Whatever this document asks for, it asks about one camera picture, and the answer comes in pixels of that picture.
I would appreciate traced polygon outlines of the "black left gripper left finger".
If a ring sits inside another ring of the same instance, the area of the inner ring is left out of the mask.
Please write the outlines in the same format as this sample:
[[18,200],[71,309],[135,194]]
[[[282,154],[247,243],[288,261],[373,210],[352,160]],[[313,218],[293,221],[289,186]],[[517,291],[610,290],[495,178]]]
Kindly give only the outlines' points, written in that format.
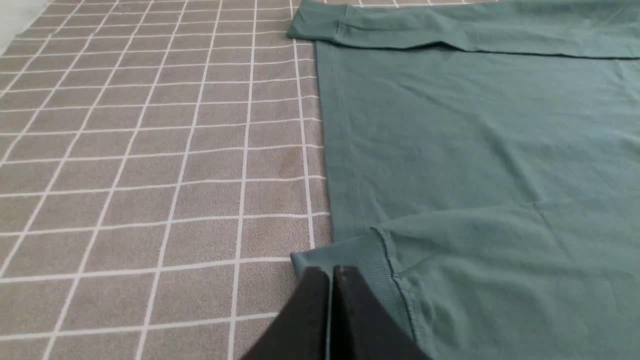
[[324,360],[329,289],[329,276],[322,269],[304,269],[281,312],[243,360]]

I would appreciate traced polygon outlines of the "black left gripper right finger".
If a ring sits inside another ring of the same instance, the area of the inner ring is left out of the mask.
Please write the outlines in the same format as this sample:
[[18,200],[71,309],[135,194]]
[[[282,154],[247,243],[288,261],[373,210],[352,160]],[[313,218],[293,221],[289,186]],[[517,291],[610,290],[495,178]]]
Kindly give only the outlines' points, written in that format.
[[331,296],[332,360],[427,360],[378,301],[358,268],[336,266]]

